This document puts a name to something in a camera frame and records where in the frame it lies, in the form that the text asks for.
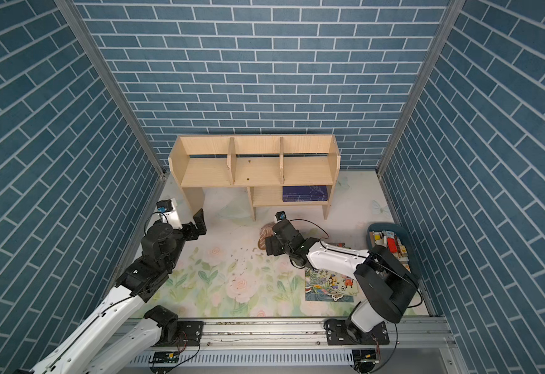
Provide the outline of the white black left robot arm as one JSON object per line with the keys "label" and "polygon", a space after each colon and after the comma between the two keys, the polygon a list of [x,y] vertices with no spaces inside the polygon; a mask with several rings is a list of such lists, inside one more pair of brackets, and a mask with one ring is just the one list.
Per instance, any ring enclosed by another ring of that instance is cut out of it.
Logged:
{"label": "white black left robot arm", "polygon": [[157,344],[187,344],[178,316],[157,305],[113,344],[110,338],[166,283],[185,243],[207,233],[203,210],[180,223],[176,210],[163,212],[142,238],[142,255],[115,282],[105,299],[31,373],[117,373],[137,355]]}

